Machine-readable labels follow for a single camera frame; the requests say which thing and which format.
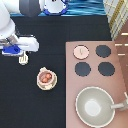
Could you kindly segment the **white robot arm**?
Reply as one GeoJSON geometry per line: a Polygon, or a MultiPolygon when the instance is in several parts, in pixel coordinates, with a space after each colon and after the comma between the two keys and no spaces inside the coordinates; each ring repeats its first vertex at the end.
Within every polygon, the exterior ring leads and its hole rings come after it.
{"type": "Polygon", "coordinates": [[[16,33],[10,14],[38,16],[44,9],[44,0],[0,0],[0,49],[3,55],[22,56],[24,52],[37,52],[39,43],[33,35],[16,33]]]}

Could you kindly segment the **white and blue gripper body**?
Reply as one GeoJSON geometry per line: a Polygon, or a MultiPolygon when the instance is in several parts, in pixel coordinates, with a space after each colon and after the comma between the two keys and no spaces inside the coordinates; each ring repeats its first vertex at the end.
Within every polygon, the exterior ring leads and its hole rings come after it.
{"type": "Polygon", "coordinates": [[[0,50],[4,56],[22,56],[24,52],[37,52],[39,43],[33,36],[0,39],[0,50]]]}

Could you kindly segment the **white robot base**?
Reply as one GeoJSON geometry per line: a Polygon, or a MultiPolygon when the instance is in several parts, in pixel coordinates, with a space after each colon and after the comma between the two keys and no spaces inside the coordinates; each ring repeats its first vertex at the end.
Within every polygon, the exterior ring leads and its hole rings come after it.
{"type": "Polygon", "coordinates": [[[65,0],[45,0],[44,13],[46,15],[61,15],[67,10],[65,0]]]}

